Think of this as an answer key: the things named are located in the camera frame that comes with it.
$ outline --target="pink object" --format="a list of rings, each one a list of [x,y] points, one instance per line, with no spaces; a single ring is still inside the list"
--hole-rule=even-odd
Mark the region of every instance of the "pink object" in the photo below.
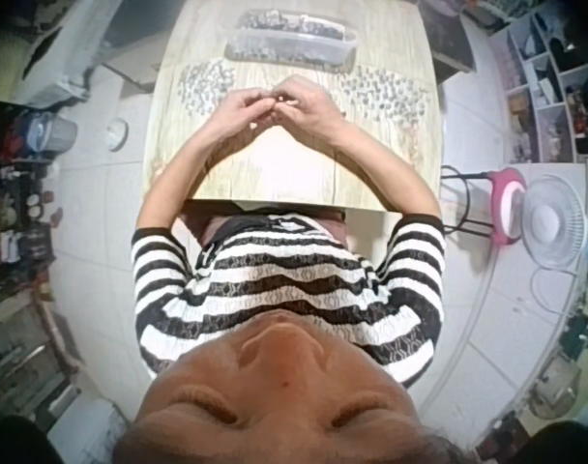
[[[512,245],[520,239],[521,201],[526,181],[513,168],[487,173],[492,183],[491,217],[494,231],[490,239],[495,245]]]

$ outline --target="plastic container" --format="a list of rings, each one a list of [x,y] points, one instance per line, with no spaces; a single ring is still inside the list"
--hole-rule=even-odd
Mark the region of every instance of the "plastic container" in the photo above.
[[[271,29],[274,21],[281,30]],[[226,56],[239,61],[264,61],[325,71],[354,64],[358,34],[345,19],[284,10],[254,9],[240,15],[227,35]]]
[[[27,145],[33,152],[66,152],[77,138],[77,124],[53,113],[32,117],[27,132]]]

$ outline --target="clear plastic box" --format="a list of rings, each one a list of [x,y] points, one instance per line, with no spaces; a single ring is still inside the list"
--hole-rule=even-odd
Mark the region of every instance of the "clear plastic box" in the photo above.
[[[229,29],[225,56],[342,72],[354,65],[357,45],[356,27],[347,19],[250,9]]]

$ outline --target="hand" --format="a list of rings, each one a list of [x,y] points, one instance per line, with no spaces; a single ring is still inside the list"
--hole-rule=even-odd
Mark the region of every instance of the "hand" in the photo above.
[[[247,130],[251,123],[262,129],[273,124],[271,112],[276,100],[271,92],[254,88],[229,92],[206,122],[202,131],[215,143]]]
[[[345,124],[341,111],[324,87],[300,75],[285,79],[273,89],[273,95],[278,98],[275,104],[278,121],[285,120],[324,141],[330,141]]]

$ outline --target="woman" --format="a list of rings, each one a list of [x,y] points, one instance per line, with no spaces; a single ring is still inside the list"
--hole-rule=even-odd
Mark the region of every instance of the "woman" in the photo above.
[[[207,158],[250,123],[343,152],[403,213],[378,269],[348,251],[334,211],[185,207]],[[202,244],[194,269],[170,233],[181,214]],[[442,231],[426,183],[320,86],[292,76],[229,94],[137,220],[136,329],[159,376],[116,459],[456,462],[455,447],[425,434],[404,388],[431,363],[440,332]]]

